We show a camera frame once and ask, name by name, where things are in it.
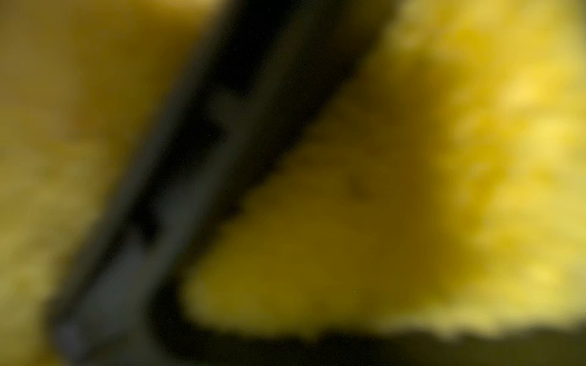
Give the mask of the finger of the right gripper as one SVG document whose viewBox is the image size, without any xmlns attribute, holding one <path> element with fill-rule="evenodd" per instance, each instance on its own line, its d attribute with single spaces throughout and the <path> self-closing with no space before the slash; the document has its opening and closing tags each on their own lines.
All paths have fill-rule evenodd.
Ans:
<svg viewBox="0 0 586 366">
<path fill-rule="evenodd" d="M 47 309 L 68 365 L 313 365 L 362 341 L 247 339 L 188 321 L 180 271 L 350 76 L 363 1 L 230 1 Z"/>
</svg>

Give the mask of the yellow grey cleaning cloth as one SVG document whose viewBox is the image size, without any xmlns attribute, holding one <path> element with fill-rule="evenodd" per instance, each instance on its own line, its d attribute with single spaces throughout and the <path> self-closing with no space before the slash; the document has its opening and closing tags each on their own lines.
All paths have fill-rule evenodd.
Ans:
<svg viewBox="0 0 586 366">
<path fill-rule="evenodd" d="M 450 340 L 585 319 L 578 1 L 361 1 L 375 47 L 201 268 L 190 320 Z M 1 363 L 56 365 L 41 308 L 216 1 L 1 4 Z"/>
</svg>

